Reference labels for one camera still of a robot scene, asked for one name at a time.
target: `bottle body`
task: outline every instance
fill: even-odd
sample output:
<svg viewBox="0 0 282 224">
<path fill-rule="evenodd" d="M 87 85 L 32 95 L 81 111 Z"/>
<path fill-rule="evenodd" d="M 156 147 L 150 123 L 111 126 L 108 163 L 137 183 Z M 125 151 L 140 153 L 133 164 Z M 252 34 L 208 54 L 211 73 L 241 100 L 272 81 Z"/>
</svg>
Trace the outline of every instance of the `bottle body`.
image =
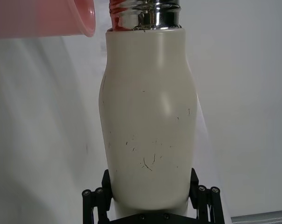
<svg viewBox="0 0 282 224">
<path fill-rule="evenodd" d="M 113 197 L 136 212 L 184 207 L 197 111 L 185 31 L 107 32 L 106 42 L 99 110 Z"/>
</svg>

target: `white bottle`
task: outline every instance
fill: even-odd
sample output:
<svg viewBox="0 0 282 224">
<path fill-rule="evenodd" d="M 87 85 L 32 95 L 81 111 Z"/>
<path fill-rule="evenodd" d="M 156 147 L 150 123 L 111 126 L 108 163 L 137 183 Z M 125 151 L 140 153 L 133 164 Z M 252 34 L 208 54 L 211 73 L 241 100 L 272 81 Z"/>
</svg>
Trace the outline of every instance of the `white bottle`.
<svg viewBox="0 0 282 224">
<path fill-rule="evenodd" d="M 170 1 L 171 12 L 167 1 L 148 3 L 160 10 L 144 11 L 143 4 L 137 17 L 114 13 L 126 1 L 110 2 L 113 29 L 106 33 L 99 110 L 119 217 L 153 210 L 183 214 L 187 205 L 197 95 L 185 30 L 178 25 L 180 7 Z"/>
</svg>

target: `white surface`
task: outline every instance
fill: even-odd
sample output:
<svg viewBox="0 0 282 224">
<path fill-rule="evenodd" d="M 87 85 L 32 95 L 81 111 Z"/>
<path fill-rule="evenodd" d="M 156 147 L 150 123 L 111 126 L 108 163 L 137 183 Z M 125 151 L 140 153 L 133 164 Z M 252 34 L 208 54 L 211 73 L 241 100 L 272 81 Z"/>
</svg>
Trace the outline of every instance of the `white surface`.
<svg viewBox="0 0 282 224">
<path fill-rule="evenodd" d="M 81 223 L 81 191 L 101 183 L 98 94 L 110 19 L 107 1 L 96 7 L 92 39 L 0 41 L 0 224 Z M 198 114 L 194 167 L 202 184 L 220 186 Z"/>
<path fill-rule="evenodd" d="M 182 0 L 231 216 L 282 210 L 282 0 Z"/>
<path fill-rule="evenodd" d="M 113 196 L 124 207 L 119 217 L 185 214 L 197 112 L 185 30 L 107 32 L 106 38 L 99 112 Z"/>
</svg>

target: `white backdrop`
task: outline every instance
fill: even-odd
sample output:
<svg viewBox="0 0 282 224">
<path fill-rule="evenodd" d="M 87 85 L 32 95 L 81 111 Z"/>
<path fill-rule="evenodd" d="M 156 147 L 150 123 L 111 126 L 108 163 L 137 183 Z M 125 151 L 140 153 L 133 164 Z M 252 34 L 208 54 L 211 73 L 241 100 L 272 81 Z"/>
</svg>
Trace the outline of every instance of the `white backdrop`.
<svg viewBox="0 0 282 224">
<path fill-rule="evenodd" d="M 231 216 L 282 210 L 282 0 L 181 0 Z"/>
<path fill-rule="evenodd" d="M 93 38 L 0 41 L 0 224 L 81 223 L 82 190 L 100 186 L 107 3 Z M 193 160 L 201 184 L 221 187 L 200 107 Z"/>
</svg>

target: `white wall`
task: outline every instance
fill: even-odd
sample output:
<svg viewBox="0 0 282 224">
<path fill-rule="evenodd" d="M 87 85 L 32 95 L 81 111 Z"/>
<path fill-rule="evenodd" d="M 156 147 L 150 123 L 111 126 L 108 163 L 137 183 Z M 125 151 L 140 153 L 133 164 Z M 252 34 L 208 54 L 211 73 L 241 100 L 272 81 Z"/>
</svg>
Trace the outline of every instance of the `white wall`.
<svg viewBox="0 0 282 224">
<path fill-rule="evenodd" d="M 282 0 L 182 0 L 232 216 L 282 210 Z"/>
</svg>

